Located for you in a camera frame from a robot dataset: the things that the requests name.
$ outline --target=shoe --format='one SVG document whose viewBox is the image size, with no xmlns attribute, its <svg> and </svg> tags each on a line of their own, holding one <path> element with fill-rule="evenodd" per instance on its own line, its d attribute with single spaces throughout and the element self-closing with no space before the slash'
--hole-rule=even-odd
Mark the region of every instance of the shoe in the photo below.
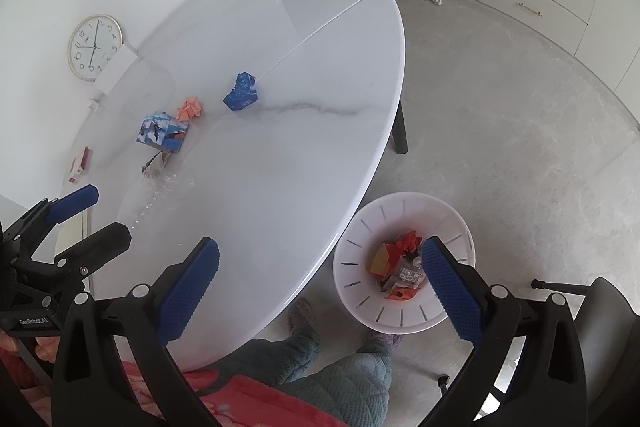
<svg viewBox="0 0 640 427">
<path fill-rule="evenodd" d="M 369 341 L 380 341 L 391 348 L 392 351 L 398 347 L 403 335 L 389 335 L 387 333 L 380 333 L 379 331 L 371 330 L 365 337 L 364 343 Z"/>
<path fill-rule="evenodd" d="M 289 326 L 290 335 L 300 330 L 311 329 L 317 331 L 318 323 L 316 322 L 316 314 L 309 301 L 304 297 L 297 299 L 289 307 L 289 312 L 287 312 L 287 325 Z"/>
</svg>

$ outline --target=person's hand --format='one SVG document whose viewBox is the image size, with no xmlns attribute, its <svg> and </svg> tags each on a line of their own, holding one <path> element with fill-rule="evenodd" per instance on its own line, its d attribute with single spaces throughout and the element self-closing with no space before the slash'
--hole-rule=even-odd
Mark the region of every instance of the person's hand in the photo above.
<svg viewBox="0 0 640 427">
<path fill-rule="evenodd" d="M 16 340 L 2 330 L 0 330 L 0 349 L 13 354 L 18 353 L 18 343 Z"/>
<path fill-rule="evenodd" d="M 36 355 L 41 360 L 47 362 L 56 362 L 56 354 L 58 353 L 58 344 L 60 337 L 37 337 Z M 4 331 L 0 330 L 0 349 L 3 349 L 12 355 L 18 354 L 18 343 L 13 337 L 10 337 Z"/>
<path fill-rule="evenodd" d="M 47 362 L 55 363 L 60 337 L 37 337 L 36 355 Z"/>
</svg>

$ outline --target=white oval table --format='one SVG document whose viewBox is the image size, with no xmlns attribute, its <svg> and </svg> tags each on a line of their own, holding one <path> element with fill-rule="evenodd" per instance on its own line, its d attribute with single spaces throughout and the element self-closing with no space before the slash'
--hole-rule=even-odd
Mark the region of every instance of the white oval table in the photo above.
<svg viewBox="0 0 640 427">
<path fill-rule="evenodd" d="M 391 131 L 404 31 L 394 0 L 188 0 L 138 52 L 79 133 L 72 151 L 92 149 L 90 167 L 63 194 L 92 183 L 92 230 L 131 228 L 129 250 L 95 274 L 96 298 L 217 241 L 220 269 L 168 346 L 192 369 L 262 330 L 334 247 Z M 232 112 L 223 98 L 243 71 L 258 102 Z M 135 142 L 140 123 L 187 96 L 204 115 L 150 191 L 140 169 L 156 150 Z"/>
</svg>

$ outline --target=tissue box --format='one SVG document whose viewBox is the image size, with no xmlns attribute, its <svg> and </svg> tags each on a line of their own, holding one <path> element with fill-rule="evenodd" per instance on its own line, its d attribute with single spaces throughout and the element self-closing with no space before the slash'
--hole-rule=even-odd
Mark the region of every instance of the tissue box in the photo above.
<svg viewBox="0 0 640 427">
<path fill-rule="evenodd" d="M 142 121 L 136 141 L 163 152 L 178 152 L 188 128 L 188 122 L 178 122 L 165 112 L 156 112 Z"/>
</svg>

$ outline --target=concrete floor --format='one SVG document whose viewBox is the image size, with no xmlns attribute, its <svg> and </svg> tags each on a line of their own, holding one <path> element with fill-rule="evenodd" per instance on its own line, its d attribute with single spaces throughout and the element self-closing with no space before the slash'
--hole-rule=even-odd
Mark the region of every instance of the concrete floor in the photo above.
<svg viewBox="0 0 640 427">
<path fill-rule="evenodd" d="M 396 1 L 409 153 L 388 145 L 363 204 L 400 190 L 432 194 L 466 220 L 489 284 L 543 299 L 531 279 L 603 276 L 640 310 L 637 122 L 580 62 L 508 16 L 472 0 Z M 324 342 L 311 372 L 353 353 L 366 333 L 341 305 L 331 263 L 303 291 Z M 575 313 L 580 298 L 569 302 Z M 284 314 L 261 336 L 284 338 Z M 407 335 L 385 425 L 417 425 L 440 396 L 435 378 L 454 377 L 470 351 L 448 320 Z"/>
</svg>

